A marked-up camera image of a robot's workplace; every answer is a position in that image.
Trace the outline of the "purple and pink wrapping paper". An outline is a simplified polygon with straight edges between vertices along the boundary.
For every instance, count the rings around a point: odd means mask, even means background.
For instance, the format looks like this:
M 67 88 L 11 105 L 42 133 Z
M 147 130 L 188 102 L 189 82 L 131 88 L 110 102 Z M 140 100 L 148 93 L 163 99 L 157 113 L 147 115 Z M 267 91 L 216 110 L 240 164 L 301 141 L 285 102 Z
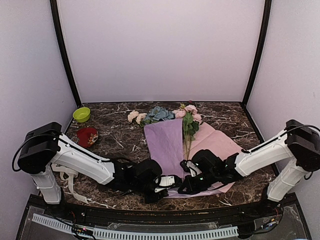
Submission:
M 182 179 L 187 176 L 180 162 L 187 157 L 183 143 L 182 119 L 166 120 L 144 126 L 144 135 L 150 158 L 162 169 L 163 175 L 176 175 Z M 232 154 L 239 153 L 241 147 L 222 131 L 202 123 L 191 142 L 189 157 L 200 150 L 210 150 L 224 160 Z

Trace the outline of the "pink fake flower stem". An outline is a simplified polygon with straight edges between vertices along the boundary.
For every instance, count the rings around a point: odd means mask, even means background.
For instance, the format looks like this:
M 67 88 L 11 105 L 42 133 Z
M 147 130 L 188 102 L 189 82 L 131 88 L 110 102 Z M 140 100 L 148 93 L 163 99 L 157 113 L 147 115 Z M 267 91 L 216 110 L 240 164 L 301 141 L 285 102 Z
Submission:
M 172 112 L 174 114 L 175 119 L 182 119 L 185 117 L 187 113 L 185 109 L 177 109 L 177 110 L 173 110 Z
M 190 113 L 191 116 L 193 117 L 193 120 L 195 122 L 198 122 L 199 124 L 202 123 L 202 116 L 198 113 L 198 110 L 196 108 L 195 105 L 193 104 L 188 104 L 184 107 L 184 110 L 187 112 L 187 113 Z

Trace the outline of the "blue fake flower stem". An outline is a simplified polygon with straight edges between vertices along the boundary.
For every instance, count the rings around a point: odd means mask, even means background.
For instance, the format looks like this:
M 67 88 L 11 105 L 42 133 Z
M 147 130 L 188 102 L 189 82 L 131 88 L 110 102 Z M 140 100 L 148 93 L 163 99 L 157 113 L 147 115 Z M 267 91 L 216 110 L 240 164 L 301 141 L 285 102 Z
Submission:
M 164 107 L 156 106 L 146 114 L 145 118 L 142 120 L 142 124 L 145 126 L 173 119 L 175 119 L 175 114 L 172 111 L 167 110 Z

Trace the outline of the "white printed ribbon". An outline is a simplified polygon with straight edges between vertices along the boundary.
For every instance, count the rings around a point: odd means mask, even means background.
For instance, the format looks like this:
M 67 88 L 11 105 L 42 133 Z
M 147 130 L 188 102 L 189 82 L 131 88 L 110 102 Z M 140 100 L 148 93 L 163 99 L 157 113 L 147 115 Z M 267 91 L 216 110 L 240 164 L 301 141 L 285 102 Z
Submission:
M 75 192 L 74 190 L 74 179 L 78 177 L 79 173 L 71 168 L 62 166 L 60 164 L 53 163 L 51 165 L 54 172 L 59 172 L 60 179 L 68 183 L 68 189 L 71 195 L 78 201 L 88 204 L 88 199 Z

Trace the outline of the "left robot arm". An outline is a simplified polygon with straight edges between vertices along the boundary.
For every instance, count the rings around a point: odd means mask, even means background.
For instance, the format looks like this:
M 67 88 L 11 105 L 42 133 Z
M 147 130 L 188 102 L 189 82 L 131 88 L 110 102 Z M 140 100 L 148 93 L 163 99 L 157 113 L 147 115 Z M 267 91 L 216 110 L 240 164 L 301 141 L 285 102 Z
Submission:
M 28 132 L 12 159 L 12 170 L 29 174 L 46 203 L 60 218 L 67 218 L 70 206 L 63 199 L 62 189 L 53 174 L 58 164 L 86 175 L 113 190 L 141 193 L 147 204 L 167 197 L 168 191 L 159 187 L 162 168 L 152 160 L 140 163 L 123 157 L 104 158 L 72 142 L 61 131 L 62 126 L 51 122 Z

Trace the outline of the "white fake flower stem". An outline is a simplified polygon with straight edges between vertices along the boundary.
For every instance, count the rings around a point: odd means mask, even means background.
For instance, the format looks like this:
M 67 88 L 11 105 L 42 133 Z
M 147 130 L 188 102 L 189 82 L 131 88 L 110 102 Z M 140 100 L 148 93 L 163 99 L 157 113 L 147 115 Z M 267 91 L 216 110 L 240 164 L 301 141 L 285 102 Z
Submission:
M 147 116 L 147 113 L 139 113 L 138 111 L 133 110 L 128 114 L 127 120 L 129 123 L 132 123 L 133 120 L 135 120 L 137 124 L 141 124 L 146 116 Z

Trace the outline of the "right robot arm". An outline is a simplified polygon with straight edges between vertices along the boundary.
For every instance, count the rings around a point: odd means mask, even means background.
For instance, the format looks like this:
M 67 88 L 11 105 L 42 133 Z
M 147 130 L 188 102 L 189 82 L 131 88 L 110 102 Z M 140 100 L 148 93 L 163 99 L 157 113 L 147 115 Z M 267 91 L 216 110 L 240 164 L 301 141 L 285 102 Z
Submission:
M 255 205 L 255 213 L 266 217 L 284 196 L 306 177 L 320 169 L 320 129 L 294 119 L 284 130 L 249 150 L 241 150 L 222 160 L 208 149 L 195 153 L 191 165 L 182 163 L 190 174 L 178 188 L 179 194 L 195 195 L 215 183 L 228 185 L 282 160 L 289 160 L 275 180 L 268 184 L 265 198 Z

